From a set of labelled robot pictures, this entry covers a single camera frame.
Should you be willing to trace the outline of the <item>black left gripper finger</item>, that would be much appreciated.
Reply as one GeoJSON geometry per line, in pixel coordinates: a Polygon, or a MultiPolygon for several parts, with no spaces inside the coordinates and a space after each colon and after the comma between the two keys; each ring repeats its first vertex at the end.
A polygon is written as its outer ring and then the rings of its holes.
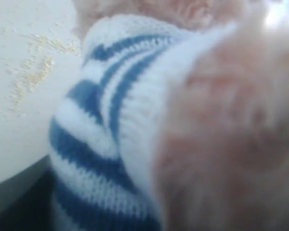
{"type": "Polygon", "coordinates": [[[49,157],[0,183],[0,231],[52,230],[49,157]]]}

